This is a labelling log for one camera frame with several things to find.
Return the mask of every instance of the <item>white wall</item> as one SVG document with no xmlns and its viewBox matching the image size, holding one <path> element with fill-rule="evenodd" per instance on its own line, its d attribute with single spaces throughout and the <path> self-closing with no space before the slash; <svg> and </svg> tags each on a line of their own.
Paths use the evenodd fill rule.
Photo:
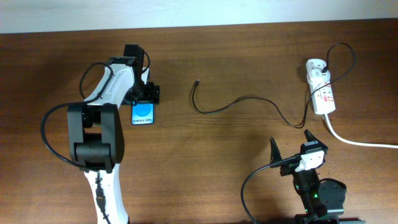
<svg viewBox="0 0 398 224">
<path fill-rule="evenodd" d="M 0 33 L 398 17 L 398 0 L 1 0 Z"/>
</svg>

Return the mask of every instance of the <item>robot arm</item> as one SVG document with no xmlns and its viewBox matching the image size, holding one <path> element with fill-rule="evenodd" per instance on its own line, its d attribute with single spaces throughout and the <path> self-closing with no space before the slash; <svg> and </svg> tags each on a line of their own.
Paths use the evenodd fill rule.
<svg viewBox="0 0 398 224">
<path fill-rule="evenodd" d="M 300 147 L 300 153 L 288 163 L 271 166 L 280 167 L 280 175 L 292 175 L 295 191 L 301 197 L 306 214 L 296 215 L 295 222 L 309 223 L 355 223 L 362 220 L 344 220 L 339 216 L 344 213 L 343 203 L 347 192 L 346 185 L 338 180 L 325 178 L 320 180 L 317 168 L 325 163 L 328 147 L 317 139 L 309 130 L 304 131 L 307 143 Z M 280 151 L 271 138 L 271 164 L 281 161 Z"/>
<path fill-rule="evenodd" d="M 118 109 L 137 102 L 159 103 L 160 88 L 147 82 L 149 69 L 142 72 L 143 59 L 142 48 L 126 45 L 123 56 L 106 62 L 109 66 L 101 81 L 85 99 L 89 103 L 68 107 L 70 156 L 86 167 L 82 170 L 90 183 L 99 224 L 129 223 L 119 182 L 124 137 Z M 85 131 L 93 126 L 101 126 L 101 133 Z"/>
</svg>

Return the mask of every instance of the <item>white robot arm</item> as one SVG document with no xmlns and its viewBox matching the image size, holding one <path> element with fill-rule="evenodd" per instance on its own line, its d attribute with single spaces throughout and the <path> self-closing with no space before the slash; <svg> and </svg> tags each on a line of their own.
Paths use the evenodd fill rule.
<svg viewBox="0 0 398 224">
<path fill-rule="evenodd" d="M 111 57 L 106 63 L 94 63 L 80 82 L 81 87 L 93 66 L 104 65 L 104 75 L 92 94 L 83 102 L 55 106 L 46 113 L 40 126 L 43 142 L 49 151 L 85 172 L 94 196 L 98 223 L 129 223 L 119 183 L 119 167 L 124 155 L 119 107 L 137 103 L 159 104 L 160 87 L 148 82 L 149 68 L 143 68 L 145 55 L 144 49 L 138 45 L 127 44 L 123 56 Z M 48 116 L 66 106 L 71 160 L 52 148 L 45 136 Z M 93 126 L 101 126 L 101 132 L 86 132 Z"/>
<path fill-rule="evenodd" d="M 101 106 L 107 103 L 117 105 L 119 108 L 128 90 L 134 85 L 134 72 L 133 69 L 124 64 L 112 64 L 110 65 L 113 69 L 113 77 L 111 77 L 108 85 L 105 87 L 102 97 L 95 100 L 92 103 L 88 103 L 89 106 Z M 148 79 L 149 69 L 142 74 L 142 81 L 146 84 Z M 92 92 L 92 94 L 85 99 L 90 101 L 94 99 L 97 94 L 104 87 L 108 77 L 112 75 L 108 67 L 105 67 L 104 76 L 99 82 L 98 86 Z M 99 170 L 99 177 L 101 179 L 100 185 L 103 191 L 103 198 L 105 198 L 104 212 L 101 211 L 97 204 L 97 198 L 102 197 L 98 195 L 96 183 L 98 173 L 94 171 L 85 172 L 85 176 L 90 183 L 91 191 L 93 193 L 95 208 L 97 212 L 98 224 L 107 224 L 107 219 L 104 218 L 106 215 L 110 223 L 126 224 L 129 222 L 129 217 L 123 206 L 120 181 L 119 181 L 119 167 L 120 164 L 115 164 L 112 172 L 109 174 L 105 170 Z"/>
</svg>

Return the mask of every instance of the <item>smartphone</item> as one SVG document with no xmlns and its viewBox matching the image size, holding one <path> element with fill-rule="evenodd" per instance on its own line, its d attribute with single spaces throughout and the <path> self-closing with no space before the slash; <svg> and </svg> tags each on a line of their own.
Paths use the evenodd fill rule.
<svg viewBox="0 0 398 224">
<path fill-rule="evenodd" d="M 131 107 L 131 124 L 153 124 L 155 121 L 155 105 L 153 103 L 138 103 Z"/>
</svg>

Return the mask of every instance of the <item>white power strip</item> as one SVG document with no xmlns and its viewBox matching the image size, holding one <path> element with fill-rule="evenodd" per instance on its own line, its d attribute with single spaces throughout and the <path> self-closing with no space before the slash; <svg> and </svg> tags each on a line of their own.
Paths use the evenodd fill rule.
<svg viewBox="0 0 398 224">
<path fill-rule="evenodd" d="M 306 63 L 307 67 L 307 80 L 310 84 L 311 93 L 314 90 L 317 90 L 321 86 L 327 85 L 330 83 L 330 72 L 326 71 L 322 73 L 324 67 L 326 67 L 326 62 L 321 59 L 310 59 Z M 343 139 L 339 135 L 335 133 L 333 128 L 331 127 L 331 123 L 328 117 L 328 113 L 336 110 L 335 99 L 333 97 L 333 93 L 331 91 L 331 85 L 327 85 L 322 87 L 320 90 L 317 90 L 316 93 L 312 96 L 312 103 L 315 114 L 323 115 L 323 118 L 334 137 L 348 144 L 354 144 L 357 146 L 371 146 L 371 147 L 390 147 L 394 149 L 398 149 L 398 146 L 388 145 L 388 144 L 371 144 L 371 143 L 361 143 L 361 142 L 353 142 L 346 139 Z"/>
<path fill-rule="evenodd" d="M 330 83 L 330 72 L 322 73 L 326 62 L 321 59 L 310 59 L 307 61 L 307 80 L 310 84 L 311 93 L 321 86 Z M 336 110 L 335 99 L 331 91 L 331 85 L 318 90 L 312 96 L 313 109 L 316 114 L 322 115 Z"/>
</svg>

